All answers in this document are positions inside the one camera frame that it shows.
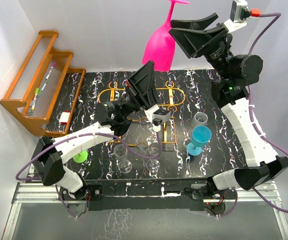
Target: blue goblet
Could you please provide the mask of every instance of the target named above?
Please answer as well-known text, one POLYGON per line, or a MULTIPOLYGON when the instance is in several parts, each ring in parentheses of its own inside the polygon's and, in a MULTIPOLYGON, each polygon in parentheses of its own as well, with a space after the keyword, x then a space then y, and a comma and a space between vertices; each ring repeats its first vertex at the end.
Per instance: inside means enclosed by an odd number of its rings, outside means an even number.
POLYGON ((192 132, 191 142, 186 146, 187 152, 192 156, 200 155, 204 147, 211 139, 212 133, 207 126, 197 126, 192 132))

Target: gray floor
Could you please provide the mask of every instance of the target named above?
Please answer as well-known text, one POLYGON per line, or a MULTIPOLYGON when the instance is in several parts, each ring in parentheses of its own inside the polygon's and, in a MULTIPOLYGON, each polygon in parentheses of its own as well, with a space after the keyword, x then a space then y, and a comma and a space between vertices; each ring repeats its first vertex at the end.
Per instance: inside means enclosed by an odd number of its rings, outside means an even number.
POLYGON ((104 210, 68 217, 61 204, 22 204, 13 240, 281 240, 273 208, 239 202, 216 220, 185 209, 104 210))

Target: marble tabletop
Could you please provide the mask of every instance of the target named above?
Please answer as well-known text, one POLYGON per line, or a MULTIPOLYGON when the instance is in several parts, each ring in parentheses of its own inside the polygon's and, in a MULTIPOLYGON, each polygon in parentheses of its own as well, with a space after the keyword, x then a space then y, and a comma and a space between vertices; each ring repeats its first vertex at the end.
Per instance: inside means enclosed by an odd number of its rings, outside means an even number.
MULTIPOLYGON (((124 94, 122 83, 132 75, 124 72, 89 72, 85 75, 69 132, 76 132, 96 121, 95 105, 118 100, 124 94)), ((216 72, 209 69, 173 70, 155 72, 155 83, 160 104, 171 110, 171 120, 165 130, 159 133, 164 142, 159 158, 158 172, 146 168, 147 159, 129 152, 127 159, 132 163, 130 173, 118 170, 118 160, 113 154, 118 143, 105 142, 88 149, 87 161, 80 164, 73 160, 67 166, 81 174, 85 180, 96 179, 149 179, 149 178, 205 178, 224 170, 246 166, 242 146, 228 119, 223 115, 211 96, 211 79, 218 79, 216 72), (189 156, 186 145, 190 142, 188 131, 195 113, 208 116, 207 127, 212 132, 210 143, 196 157, 189 156)), ((148 145, 156 142, 152 125, 143 112, 129 116, 134 122, 122 136, 132 149, 148 155, 148 145)))

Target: wooden spice rack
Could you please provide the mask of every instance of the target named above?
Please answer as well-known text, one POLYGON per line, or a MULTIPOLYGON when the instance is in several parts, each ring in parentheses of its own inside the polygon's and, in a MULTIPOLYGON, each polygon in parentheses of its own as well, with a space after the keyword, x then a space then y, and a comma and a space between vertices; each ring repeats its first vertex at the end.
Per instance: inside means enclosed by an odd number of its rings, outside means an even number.
POLYGON ((86 70, 70 67, 73 53, 59 51, 53 47, 58 37, 56 31, 43 30, 17 72, 12 84, 0 104, 6 108, 28 131, 35 136, 61 137, 68 133, 74 108, 78 100, 86 70), (41 89, 53 63, 56 66, 47 80, 45 89, 36 100, 35 108, 30 110, 36 88, 41 89), (80 80, 71 105, 68 123, 64 130, 48 130, 54 106, 57 102, 63 81, 67 74, 78 73, 80 80))

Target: pink wine glass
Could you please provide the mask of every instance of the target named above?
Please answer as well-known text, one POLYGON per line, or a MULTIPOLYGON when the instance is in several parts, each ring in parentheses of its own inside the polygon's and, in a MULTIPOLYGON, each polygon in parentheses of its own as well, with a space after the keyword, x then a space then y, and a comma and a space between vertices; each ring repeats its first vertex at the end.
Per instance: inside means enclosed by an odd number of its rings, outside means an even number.
POLYGON ((173 57, 175 54, 175 40, 169 34, 171 30, 171 18, 175 4, 189 4, 184 0, 169 0, 171 1, 170 9, 167 15, 166 22, 160 26, 153 35, 149 38, 142 64, 146 64, 152 60, 154 62, 154 70, 167 72, 171 69, 173 57))

